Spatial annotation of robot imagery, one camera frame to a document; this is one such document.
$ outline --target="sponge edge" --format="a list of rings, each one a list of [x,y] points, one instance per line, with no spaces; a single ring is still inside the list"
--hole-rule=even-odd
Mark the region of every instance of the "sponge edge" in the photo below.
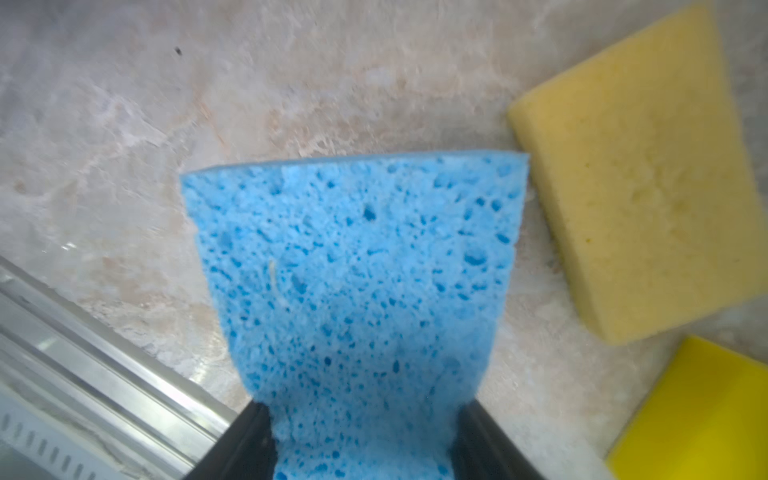
[[[275,478],[452,478],[502,312],[527,155],[222,167],[182,190]]]
[[[768,292],[768,227],[707,5],[508,110],[580,317],[625,343]]]

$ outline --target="marble countertop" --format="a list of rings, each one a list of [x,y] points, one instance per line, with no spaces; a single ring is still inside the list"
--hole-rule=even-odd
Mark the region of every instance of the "marble countertop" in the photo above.
[[[32,0],[0,5],[0,255],[222,402],[247,402],[184,215],[217,164],[515,148],[509,101],[674,0]],[[768,204],[768,3],[715,2]],[[579,324],[528,189],[478,394],[550,478],[601,458],[683,334],[768,362],[768,299],[623,347]]]

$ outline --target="countertop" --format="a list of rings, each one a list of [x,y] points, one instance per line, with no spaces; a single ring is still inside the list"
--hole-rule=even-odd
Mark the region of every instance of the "countertop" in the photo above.
[[[233,409],[179,174],[514,149],[507,104],[686,2],[75,0],[0,5],[0,255]],[[768,204],[768,3],[715,2]],[[768,299],[610,347],[578,322],[529,187],[481,402],[550,478],[601,458],[682,335],[768,362]]]

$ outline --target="blue sponge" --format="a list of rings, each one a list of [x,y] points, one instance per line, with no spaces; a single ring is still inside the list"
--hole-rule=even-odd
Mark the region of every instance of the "blue sponge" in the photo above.
[[[277,480],[453,478],[527,174],[523,154],[468,151],[183,176],[233,361],[270,407]]]

